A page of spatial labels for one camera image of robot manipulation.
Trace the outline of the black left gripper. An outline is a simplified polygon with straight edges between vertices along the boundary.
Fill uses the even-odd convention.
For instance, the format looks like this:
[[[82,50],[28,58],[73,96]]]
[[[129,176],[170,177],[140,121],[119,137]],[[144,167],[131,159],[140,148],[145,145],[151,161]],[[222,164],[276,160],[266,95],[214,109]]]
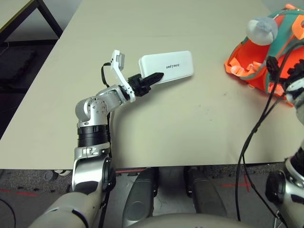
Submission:
[[[149,93],[152,85],[158,83],[164,76],[164,73],[153,73],[148,77],[142,78],[141,75],[134,75],[128,78],[128,83],[134,91],[135,96],[144,96]]]

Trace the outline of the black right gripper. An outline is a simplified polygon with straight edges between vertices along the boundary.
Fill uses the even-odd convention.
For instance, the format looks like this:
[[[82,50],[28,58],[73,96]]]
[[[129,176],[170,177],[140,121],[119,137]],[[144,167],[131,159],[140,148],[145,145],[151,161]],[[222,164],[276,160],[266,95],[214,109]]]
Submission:
[[[266,68],[269,73],[269,80],[275,82],[278,74],[278,61],[273,56],[268,56],[266,59]],[[293,68],[288,69],[287,82],[295,82],[304,77],[304,64],[297,63]]]

